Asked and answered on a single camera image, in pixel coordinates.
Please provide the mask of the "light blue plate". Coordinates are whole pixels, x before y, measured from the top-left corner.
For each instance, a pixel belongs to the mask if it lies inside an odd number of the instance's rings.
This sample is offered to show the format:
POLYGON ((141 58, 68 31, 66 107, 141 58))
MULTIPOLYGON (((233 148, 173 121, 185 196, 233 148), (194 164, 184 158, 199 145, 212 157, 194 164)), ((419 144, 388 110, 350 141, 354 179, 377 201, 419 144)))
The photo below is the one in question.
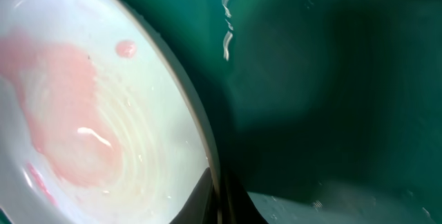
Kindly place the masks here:
POLYGON ((218 204, 198 94, 127 4, 1 0, 2 221, 170 223, 207 168, 218 204))

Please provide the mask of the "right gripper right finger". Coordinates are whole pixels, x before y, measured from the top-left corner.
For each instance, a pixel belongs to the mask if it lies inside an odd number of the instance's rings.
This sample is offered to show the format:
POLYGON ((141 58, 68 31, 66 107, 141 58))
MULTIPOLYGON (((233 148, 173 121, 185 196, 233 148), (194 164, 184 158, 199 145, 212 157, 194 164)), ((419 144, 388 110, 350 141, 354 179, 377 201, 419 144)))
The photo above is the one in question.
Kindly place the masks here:
POLYGON ((239 179, 230 170, 222 172, 220 206, 224 224, 267 224, 239 179))

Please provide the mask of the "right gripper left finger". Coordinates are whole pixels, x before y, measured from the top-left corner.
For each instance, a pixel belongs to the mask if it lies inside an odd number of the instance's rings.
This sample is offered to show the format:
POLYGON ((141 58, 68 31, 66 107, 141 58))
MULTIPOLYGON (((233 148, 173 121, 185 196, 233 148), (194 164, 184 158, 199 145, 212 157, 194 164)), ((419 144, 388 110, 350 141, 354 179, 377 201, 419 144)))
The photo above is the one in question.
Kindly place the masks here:
POLYGON ((209 168, 205 169, 184 207, 170 224, 217 224, 218 204, 209 168))

